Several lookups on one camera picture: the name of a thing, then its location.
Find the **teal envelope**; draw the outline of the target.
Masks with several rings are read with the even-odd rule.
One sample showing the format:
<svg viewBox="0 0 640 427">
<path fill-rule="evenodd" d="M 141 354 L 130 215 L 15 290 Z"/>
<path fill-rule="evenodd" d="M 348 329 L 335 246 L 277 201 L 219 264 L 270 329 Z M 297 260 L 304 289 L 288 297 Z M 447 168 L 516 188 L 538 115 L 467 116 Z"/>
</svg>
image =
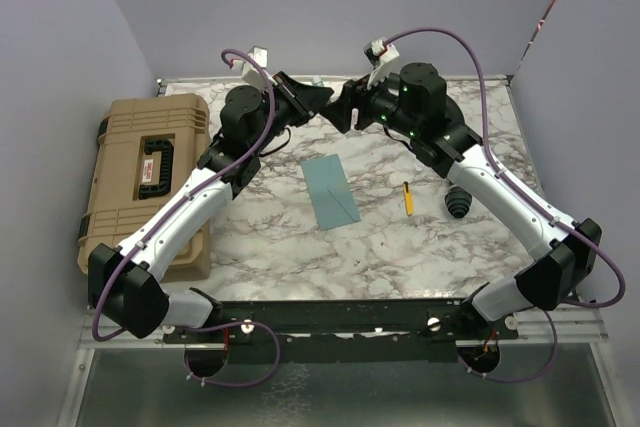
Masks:
<svg viewBox="0 0 640 427">
<path fill-rule="evenodd" d="M 305 160 L 301 167 L 320 230 L 326 231 L 361 221 L 337 154 Z"/>
</svg>

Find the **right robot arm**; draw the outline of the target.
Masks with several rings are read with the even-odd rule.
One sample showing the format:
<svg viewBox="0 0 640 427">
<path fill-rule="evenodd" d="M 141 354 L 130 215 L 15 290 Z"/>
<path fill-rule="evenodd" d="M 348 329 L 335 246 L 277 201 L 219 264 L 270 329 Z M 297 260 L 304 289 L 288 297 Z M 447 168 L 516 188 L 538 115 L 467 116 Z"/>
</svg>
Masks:
<svg viewBox="0 0 640 427">
<path fill-rule="evenodd" d="M 466 300 L 459 325 L 467 336 L 483 337 L 512 312 L 555 309 L 592 272 L 600 226 L 591 219 L 575 222 L 506 168 L 492 166 L 483 140 L 465 123 L 433 65 L 410 63 L 374 87 L 366 79 L 350 80 L 320 113 L 342 133 L 379 123 L 407 137 L 419 162 L 482 203 L 532 258 L 530 266 Z"/>
</svg>

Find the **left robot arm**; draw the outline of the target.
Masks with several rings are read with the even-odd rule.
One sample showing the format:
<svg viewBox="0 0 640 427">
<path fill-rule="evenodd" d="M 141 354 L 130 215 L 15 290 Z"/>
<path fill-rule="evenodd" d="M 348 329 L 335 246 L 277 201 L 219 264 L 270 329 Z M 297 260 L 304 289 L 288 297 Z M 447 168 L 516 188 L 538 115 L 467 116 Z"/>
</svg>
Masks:
<svg viewBox="0 0 640 427">
<path fill-rule="evenodd" d="M 190 289 L 170 294 L 161 281 L 177 254 L 260 170 L 260 155 L 291 127 L 329 104 L 333 89 L 298 82 L 283 72 L 263 90 L 232 88 L 220 128 L 185 184 L 146 224 L 117 246 L 98 244 L 88 256 L 88 300 L 120 331 L 142 339 L 163 325 L 186 327 L 206 342 L 220 332 L 220 303 Z"/>
</svg>

